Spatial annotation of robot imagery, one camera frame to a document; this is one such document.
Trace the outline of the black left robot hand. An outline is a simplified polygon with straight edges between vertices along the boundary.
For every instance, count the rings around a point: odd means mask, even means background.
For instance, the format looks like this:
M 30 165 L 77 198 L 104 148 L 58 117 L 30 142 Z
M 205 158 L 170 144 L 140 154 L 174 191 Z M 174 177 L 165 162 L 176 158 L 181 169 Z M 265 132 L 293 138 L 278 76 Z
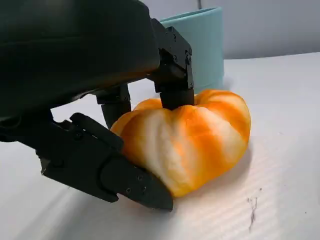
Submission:
M 3 0 L 0 140 L 34 149 L 49 179 L 171 211 L 169 190 L 109 128 L 131 109 L 131 82 L 153 81 L 166 109 L 192 105 L 191 56 L 139 0 Z

